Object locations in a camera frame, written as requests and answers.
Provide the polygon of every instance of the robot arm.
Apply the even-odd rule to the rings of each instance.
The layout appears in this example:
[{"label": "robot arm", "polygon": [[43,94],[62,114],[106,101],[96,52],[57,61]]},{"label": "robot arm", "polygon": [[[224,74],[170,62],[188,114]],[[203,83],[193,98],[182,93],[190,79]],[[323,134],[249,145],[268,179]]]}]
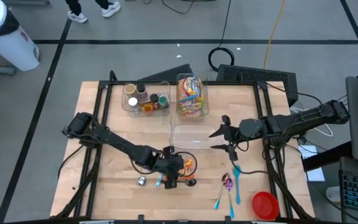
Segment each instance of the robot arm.
[{"label": "robot arm", "polygon": [[167,176],[165,188],[177,187],[179,170],[184,168],[181,155],[174,154],[173,147],[165,147],[162,151],[150,146],[138,146],[99,124],[89,113],[78,113],[70,125],[63,130],[68,138],[77,138],[86,147],[108,144],[127,154],[135,164]]},{"label": "robot arm", "polygon": [[231,126],[230,118],[222,116],[221,127],[210,138],[223,135],[228,145],[212,146],[224,149],[232,161],[238,160],[234,151],[240,142],[254,139],[268,139],[273,147],[282,147],[293,136],[304,134],[307,130],[322,124],[345,124],[350,118],[342,102],[329,101],[317,108],[291,115],[265,116],[260,119],[244,119],[239,127]]}]

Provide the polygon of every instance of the clear plastic container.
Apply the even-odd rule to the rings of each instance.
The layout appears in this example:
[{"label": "clear plastic container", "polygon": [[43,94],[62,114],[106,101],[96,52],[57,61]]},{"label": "clear plastic container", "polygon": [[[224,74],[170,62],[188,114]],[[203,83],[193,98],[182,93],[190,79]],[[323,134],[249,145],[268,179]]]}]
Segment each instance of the clear plastic container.
[{"label": "clear plastic container", "polygon": [[220,117],[174,115],[171,118],[170,145],[175,149],[210,149],[211,146],[222,145],[223,136],[209,138],[220,124]]},{"label": "clear plastic container", "polygon": [[[198,96],[192,96],[183,91],[184,86],[190,85],[188,84],[190,79],[197,82],[198,89],[191,90]],[[177,113],[186,117],[201,117],[209,113],[206,78],[202,80],[199,75],[193,73],[182,73],[177,76]]]},{"label": "clear plastic container", "polygon": [[[127,95],[127,93],[125,92],[125,87],[127,85],[130,85],[132,83],[126,83],[123,87],[122,87],[122,102],[121,102],[121,106],[122,109],[127,111],[129,116],[133,116],[133,117],[139,117],[139,116],[166,116],[168,114],[170,114],[170,107],[171,107],[171,99],[170,99],[170,85],[169,82],[167,81],[162,81],[159,84],[145,84],[146,87],[146,92],[147,92],[147,99],[145,100],[141,100],[139,95],[137,94],[137,92],[135,92],[135,94],[131,94],[131,95]],[[165,99],[168,101],[168,106],[164,107],[163,109],[158,108],[158,109],[153,109],[152,111],[144,111],[142,104],[144,103],[150,103],[150,96],[152,94],[157,94],[158,98],[160,97],[165,97]],[[131,97],[136,97],[138,100],[138,107],[137,108],[133,108],[131,106],[129,106],[129,98]]]}]

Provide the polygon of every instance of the gray floor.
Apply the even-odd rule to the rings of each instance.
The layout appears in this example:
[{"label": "gray floor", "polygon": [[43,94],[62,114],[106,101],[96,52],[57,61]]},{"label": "gray floor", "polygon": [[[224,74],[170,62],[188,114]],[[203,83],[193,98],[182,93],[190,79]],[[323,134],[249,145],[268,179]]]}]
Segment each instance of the gray floor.
[{"label": "gray floor", "polygon": [[[68,40],[220,39],[227,0],[196,2],[186,15],[167,9],[161,1],[144,5],[141,0],[120,0],[122,11],[110,19],[100,15],[93,1],[82,0],[86,24],[73,23]],[[190,3],[166,0],[186,10]],[[347,0],[358,24],[358,1]],[[232,0],[226,39],[268,39],[281,1]],[[62,0],[51,6],[9,5],[21,26],[34,40],[58,40],[66,22],[67,7]],[[287,0],[275,39],[357,40],[337,0]],[[66,44],[45,101],[6,222],[47,218],[55,188],[57,170],[67,143],[61,134],[74,113],[82,81],[107,79],[113,69],[119,80],[136,80],[177,65],[189,63],[196,73],[216,77],[207,55],[216,44]],[[262,68],[266,45],[227,44],[236,56],[236,65]],[[57,45],[40,44],[42,61],[38,68],[0,76],[0,204],[21,151],[35,106],[49,71]],[[217,53],[215,64],[229,63]],[[358,75],[357,45],[272,45],[267,69],[295,72],[298,89],[322,101],[345,95],[347,76]],[[305,108],[316,106],[300,98]],[[310,131],[308,139],[331,148],[350,140],[349,127],[332,126],[334,137]],[[312,183],[320,192],[337,185],[338,165],[324,167],[326,182]],[[340,221],[339,212],[312,188],[316,216]]]}]

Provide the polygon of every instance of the trash can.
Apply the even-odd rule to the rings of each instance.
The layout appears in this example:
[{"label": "trash can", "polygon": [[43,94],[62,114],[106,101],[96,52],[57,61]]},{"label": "trash can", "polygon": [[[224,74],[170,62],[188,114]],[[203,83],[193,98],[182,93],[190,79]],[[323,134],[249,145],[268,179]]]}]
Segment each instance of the trash can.
[{"label": "trash can", "polygon": [[22,71],[39,65],[39,49],[0,0],[0,55]]}]

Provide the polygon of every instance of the wooden table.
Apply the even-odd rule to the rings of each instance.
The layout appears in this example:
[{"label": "wooden table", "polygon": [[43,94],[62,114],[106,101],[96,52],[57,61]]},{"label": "wooden table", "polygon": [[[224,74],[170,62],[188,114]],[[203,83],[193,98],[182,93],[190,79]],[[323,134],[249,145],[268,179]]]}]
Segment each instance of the wooden table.
[{"label": "wooden table", "polygon": [[[282,82],[271,84],[283,89]],[[78,98],[76,112],[93,112],[98,82],[83,82]],[[134,144],[146,144],[156,149],[169,145],[170,119],[175,115],[176,86],[171,86],[171,112],[164,117],[133,118],[121,108],[122,86],[114,85],[109,107],[107,126],[111,131],[126,138]],[[274,114],[289,114],[288,103],[283,92],[274,88],[268,89]],[[260,91],[262,106],[265,106],[263,93]],[[257,118],[254,91],[251,86],[209,86],[209,118],[221,120],[226,114],[233,126],[238,126],[242,119]],[[101,102],[100,118],[104,100]],[[289,145],[298,147],[296,141]],[[65,157],[79,146],[78,140],[68,140]],[[249,143],[247,152],[238,152],[236,164],[244,171],[266,170],[262,159],[262,140]],[[146,220],[223,220],[229,213],[229,197],[224,191],[219,210],[214,210],[214,203],[221,188],[221,177],[224,173],[232,174],[232,164],[228,154],[222,150],[191,151],[198,159],[194,187],[178,184],[176,189],[165,190],[163,186],[155,187],[158,174],[146,176],[147,184],[139,186],[139,174],[133,170],[128,156],[103,146],[98,184],[93,205],[93,219],[136,220],[144,214]],[[62,169],[57,185],[51,215],[56,215],[69,202],[75,189],[78,188],[85,150],[70,159]],[[313,207],[303,172],[300,153],[286,148],[285,173],[287,185],[299,204],[314,216]],[[258,220],[252,210],[253,196],[260,191],[269,192],[269,180],[266,174],[240,175],[241,204],[235,203],[236,192],[232,192],[234,220]],[[281,214],[285,216],[285,207],[280,189],[277,187]],[[81,214],[85,214],[88,193],[84,194]]]}]

